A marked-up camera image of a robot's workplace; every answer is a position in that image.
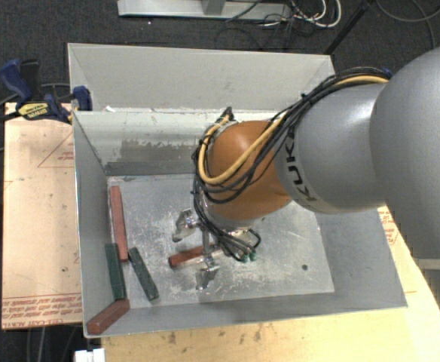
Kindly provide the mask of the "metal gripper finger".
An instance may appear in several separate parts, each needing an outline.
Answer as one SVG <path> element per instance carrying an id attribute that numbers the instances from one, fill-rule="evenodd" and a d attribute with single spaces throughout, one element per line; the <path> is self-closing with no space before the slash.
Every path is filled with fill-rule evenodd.
<path id="1" fill-rule="evenodd" d="M 198 219 L 192 209 L 186 209 L 180 212 L 176 220 L 176 230 L 172 234 L 174 243 L 178 243 L 186 237 L 194 234 L 198 226 Z"/>
<path id="2" fill-rule="evenodd" d="M 209 282 L 215 279 L 218 270 L 219 266 L 211 256 L 205 258 L 202 267 L 195 274 L 197 283 L 196 289 L 205 290 Z"/>

